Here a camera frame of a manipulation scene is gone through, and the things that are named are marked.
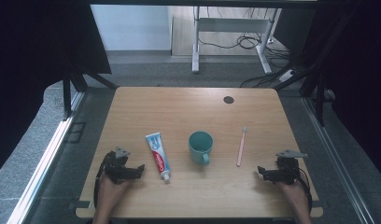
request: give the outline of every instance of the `human arm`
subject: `human arm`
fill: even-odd
[[[112,210],[131,183],[132,180],[123,180],[119,184],[114,184],[104,172],[101,174],[98,204],[95,209],[93,224],[107,224],[109,222]]]
[[[309,213],[309,204],[302,184],[295,180],[292,185],[283,182],[275,182],[281,189],[287,202],[297,217],[298,224],[311,224],[312,218]]]

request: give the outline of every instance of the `cup handle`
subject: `cup handle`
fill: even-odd
[[[203,161],[204,161],[204,165],[208,165],[208,163],[210,163],[210,158],[208,157],[208,154],[205,153],[203,154]]]

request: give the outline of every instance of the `white wall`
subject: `white wall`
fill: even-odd
[[[106,50],[171,49],[170,7],[92,5]]]

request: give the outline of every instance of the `teal cup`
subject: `teal cup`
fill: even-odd
[[[191,159],[197,164],[208,165],[213,145],[214,140],[209,133],[202,131],[192,133],[189,139]]]

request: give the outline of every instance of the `small black dot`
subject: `small black dot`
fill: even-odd
[[[232,96],[225,96],[225,98],[223,98],[223,102],[230,105],[230,104],[233,104],[234,99],[232,98]]]

